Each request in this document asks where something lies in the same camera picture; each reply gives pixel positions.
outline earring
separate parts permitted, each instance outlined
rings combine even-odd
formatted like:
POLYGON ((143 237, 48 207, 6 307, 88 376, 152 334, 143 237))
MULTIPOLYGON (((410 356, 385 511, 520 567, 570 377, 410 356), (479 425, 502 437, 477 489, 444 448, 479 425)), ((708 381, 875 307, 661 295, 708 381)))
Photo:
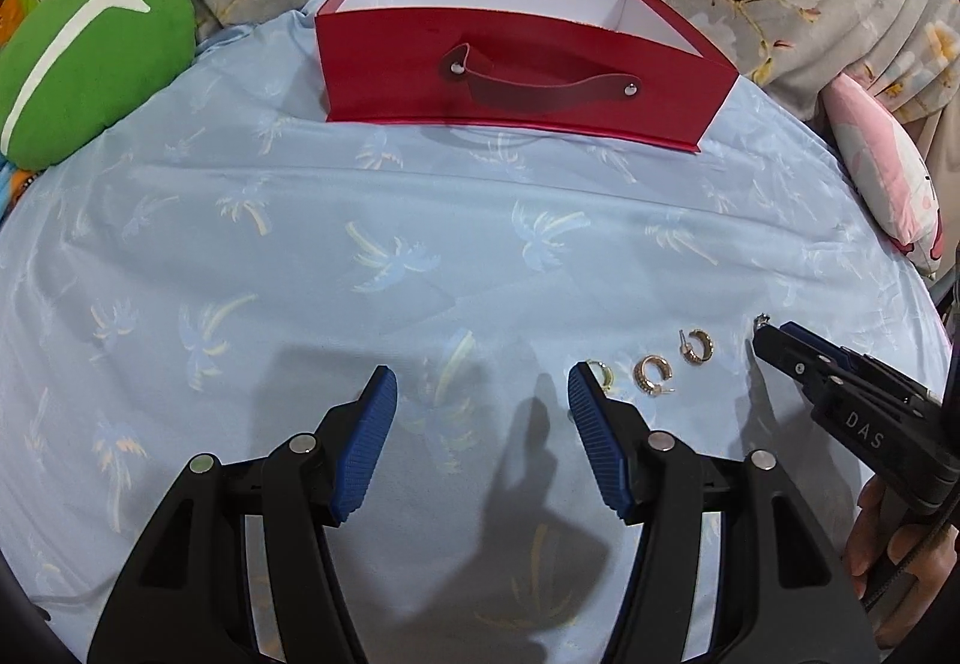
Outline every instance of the earring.
POLYGON ((600 369, 600 373, 603 375, 603 380, 600 381, 600 389, 603 393, 610 393, 613 390, 613 369, 601 360, 588 360, 587 365, 596 366, 600 369))
POLYGON ((672 387, 664 387, 664 383, 672 377, 673 369, 665 357, 647 356, 634 366, 634 382, 637 383, 640 390, 644 393, 649 393, 651 396, 660 396, 662 393, 673 393, 674 390, 672 387), (648 363, 653 364, 659 369, 661 377, 664 378, 661 383, 654 383, 654 381, 647 377, 646 366, 648 363))
POLYGON ((680 331, 680 354, 682 354, 689 363, 692 363, 694 366, 700 366, 713 357, 713 339, 711 339, 709 334, 702 328, 693 329, 690 335, 699 340, 704 346, 704 354, 698 356, 698 354, 693 351, 693 345, 690 344, 683 331, 680 331))

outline light blue bedsheet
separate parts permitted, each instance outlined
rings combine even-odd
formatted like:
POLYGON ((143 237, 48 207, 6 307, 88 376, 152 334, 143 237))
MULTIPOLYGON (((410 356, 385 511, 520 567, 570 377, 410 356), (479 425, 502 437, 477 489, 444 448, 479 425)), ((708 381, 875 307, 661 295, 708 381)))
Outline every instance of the light blue bedsheet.
MULTIPOLYGON (((50 169, 0 234, 0 545, 73 651, 190 456, 266 455, 378 363, 397 421, 331 533, 373 664, 599 661, 638 530, 603 505, 568 419, 581 359, 698 451, 774 450, 843 541, 866 475, 757 366, 752 321, 798 321, 935 390, 947 343, 805 126, 744 80, 697 156, 325 124, 322 90, 312 19, 285 14, 50 169), (716 342, 699 368, 678 352, 695 327, 716 342), (648 353, 676 393, 632 384, 648 353)), ((690 653, 714 518, 704 541, 690 653)))

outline finger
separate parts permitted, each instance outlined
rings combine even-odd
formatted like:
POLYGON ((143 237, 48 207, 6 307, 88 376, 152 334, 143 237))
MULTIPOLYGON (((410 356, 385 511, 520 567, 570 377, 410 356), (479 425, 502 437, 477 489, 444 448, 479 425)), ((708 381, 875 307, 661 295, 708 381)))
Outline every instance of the finger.
MULTIPOLYGON (((922 525, 905 525, 898 530, 887 548, 891 561, 899 563, 910 549, 923 539, 926 531, 922 525)), ((877 632, 877 645, 882 648, 899 645, 910 630, 918 624, 923 613, 937 598, 937 594, 940 593, 940 589, 943 588, 956 565, 957 553, 954 549, 956 538, 957 529, 952 526, 947 527, 930 547, 919 554, 907 567, 906 571, 917 578, 917 583, 890 617, 883 622, 877 632)))
POLYGON ((880 475, 873 475, 870 480, 867 480, 867 485, 863 486, 860 495, 857 497, 856 506, 861 509, 880 506, 886 490, 887 483, 880 480, 880 475))
POLYGON ((853 590, 856 591, 856 598, 862 599, 864 594, 867 593, 867 576, 866 575, 854 575, 853 578, 853 590))
POLYGON ((880 648, 893 648, 904 641, 904 637, 918 624, 920 618, 923 618, 923 613, 933 604, 940 587, 917 581, 896 610, 883 622, 875 636, 877 645, 880 648))
POLYGON ((880 507, 862 509, 853 522, 843 562, 851 576, 860 576, 880 558, 883 543, 880 542, 880 507))
MULTIPOLYGON (((921 525, 905 525, 890 539, 887 554, 890 560, 899 564, 902 558, 910 552, 914 545, 923 539, 927 530, 921 525)), ((956 553, 957 529, 948 525, 929 546, 916 557, 907 568, 909 574, 919 581, 935 586, 940 590, 947 582, 950 572, 957 562, 956 553)))

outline box handle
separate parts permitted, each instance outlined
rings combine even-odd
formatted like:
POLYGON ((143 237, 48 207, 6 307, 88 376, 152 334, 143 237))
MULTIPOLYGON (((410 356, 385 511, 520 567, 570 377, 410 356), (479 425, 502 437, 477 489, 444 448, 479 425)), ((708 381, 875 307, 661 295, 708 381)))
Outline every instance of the box handle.
POLYGON ((476 103, 510 112, 540 115, 592 101, 631 100, 640 80, 629 73, 598 73, 579 82, 534 85, 491 76, 493 62, 476 47, 459 44, 445 54, 440 73, 449 81, 467 82, 476 103))

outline red paper box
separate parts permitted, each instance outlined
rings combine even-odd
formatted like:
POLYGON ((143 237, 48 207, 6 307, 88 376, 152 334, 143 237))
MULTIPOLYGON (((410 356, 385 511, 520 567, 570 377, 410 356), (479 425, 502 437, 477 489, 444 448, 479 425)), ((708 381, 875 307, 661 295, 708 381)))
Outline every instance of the red paper box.
POLYGON ((660 0, 328 0, 330 121, 472 124, 691 152, 737 72, 660 0))

